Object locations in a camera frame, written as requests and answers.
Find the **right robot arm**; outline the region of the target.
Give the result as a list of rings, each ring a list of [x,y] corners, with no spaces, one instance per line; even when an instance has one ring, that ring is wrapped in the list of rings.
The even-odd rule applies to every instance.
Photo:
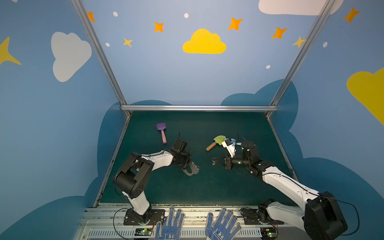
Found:
[[[246,168],[251,175],[286,195],[296,207],[269,199],[258,206],[262,223],[280,221],[301,229],[313,240],[334,240],[348,230],[338,200],[329,192],[320,193],[289,177],[278,167],[260,158],[253,142],[242,142],[242,155],[236,156],[237,143],[224,139],[221,146],[229,152],[223,166],[227,170]]]

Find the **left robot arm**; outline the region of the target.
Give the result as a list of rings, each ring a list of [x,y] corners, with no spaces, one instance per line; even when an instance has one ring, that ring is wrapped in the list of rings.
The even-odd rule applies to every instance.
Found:
[[[125,226],[149,226],[164,221],[165,211],[153,210],[144,190],[152,171],[162,167],[175,165],[187,176],[199,173],[200,168],[192,162],[192,155],[185,151],[186,146],[186,142],[176,139],[170,149],[149,155],[140,155],[136,152],[129,155],[113,180],[116,188],[131,204],[131,208],[125,214]]]

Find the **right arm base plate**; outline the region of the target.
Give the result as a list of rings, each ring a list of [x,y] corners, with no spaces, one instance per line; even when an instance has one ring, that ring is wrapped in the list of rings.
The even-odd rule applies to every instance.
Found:
[[[266,211],[252,208],[241,208],[240,214],[246,225],[284,225],[282,221],[275,221]]]

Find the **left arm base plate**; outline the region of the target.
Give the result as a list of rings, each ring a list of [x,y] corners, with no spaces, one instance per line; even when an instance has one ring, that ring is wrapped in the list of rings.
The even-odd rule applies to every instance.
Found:
[[[157,222],[163,223],[165,220],[165,210],[148,209],[144,215],[139,215],[134,210],[129,209],[126,212],[124,226],[149,226]]]

